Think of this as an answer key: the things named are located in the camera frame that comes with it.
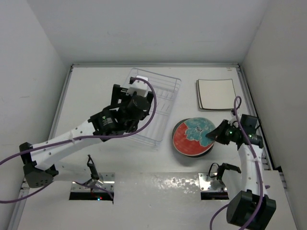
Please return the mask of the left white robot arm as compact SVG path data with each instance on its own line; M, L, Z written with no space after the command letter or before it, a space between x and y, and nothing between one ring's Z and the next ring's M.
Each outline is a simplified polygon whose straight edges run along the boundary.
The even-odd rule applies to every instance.
M25 142L19 146L24 153L21 158L29 187L39 188L52 183L59 174L56 163L81 149L142 131L148 123L139 128L139 122L147 116L152 120L154 114L150 109L156 106L155 92L138 92L132 87L126 89L115 84L111 104L79 126L44 143Z

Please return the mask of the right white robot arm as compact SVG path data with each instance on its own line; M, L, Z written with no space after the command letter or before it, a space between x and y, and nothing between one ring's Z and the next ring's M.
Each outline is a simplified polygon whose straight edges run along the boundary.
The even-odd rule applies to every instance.
M257 135L258 118L238 115L223 120L207 138L223 145L237 146L240 166L223 163L218 167L216 179L222 182L229 197L226 221L248 230L264 230L276 211L276 202L270 199L263 181L263 139Z

